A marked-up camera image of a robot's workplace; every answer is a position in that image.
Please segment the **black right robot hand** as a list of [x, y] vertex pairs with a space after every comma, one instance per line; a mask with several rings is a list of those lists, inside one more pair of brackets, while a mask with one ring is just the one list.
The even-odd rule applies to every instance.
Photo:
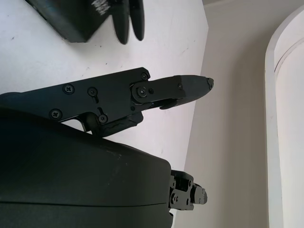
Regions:
[[169, 228], [171, 209], [207, 202], [204, 188], [170, 164], [108, 136], [144, 110], [195, 101], [212, 78], [154, 81], [135, 68], [0, 96], [3, 228]]

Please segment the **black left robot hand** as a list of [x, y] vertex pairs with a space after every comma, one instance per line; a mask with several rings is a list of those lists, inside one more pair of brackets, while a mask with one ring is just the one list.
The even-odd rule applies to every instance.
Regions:
[[144, 39], [143, 0], [112, 0], [111, 15], [116, 36], [121, 44], [126, 45], [128, 42], [130, 25], [136, 38], [139, 41]]

